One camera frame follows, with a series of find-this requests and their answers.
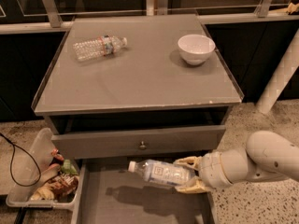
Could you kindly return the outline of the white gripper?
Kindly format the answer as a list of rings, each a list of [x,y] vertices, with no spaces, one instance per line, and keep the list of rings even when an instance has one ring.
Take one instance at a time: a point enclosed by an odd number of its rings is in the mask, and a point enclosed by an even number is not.
[[[175,187],[175,190],[184,194],[196,194],[212,191],[212,188],[228,188],[233,185],[227,177],[224,168],[228,160],[227,151],[211,152],[201,157],[190,156],[177,159],[175,165],[188,167],[195,171],[199,170],[199,176],[193,177],[185,184]]]

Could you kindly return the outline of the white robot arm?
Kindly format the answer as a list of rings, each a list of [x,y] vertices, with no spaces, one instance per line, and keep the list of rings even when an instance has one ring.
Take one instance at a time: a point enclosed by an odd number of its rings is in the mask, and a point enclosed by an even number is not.
[[[276,133],[258,131],[249,137],[246,147],[178,159],[175,164],[198,172],[176,187],[180,193],[209,192],[244,181],[299,181],[299,146]]]

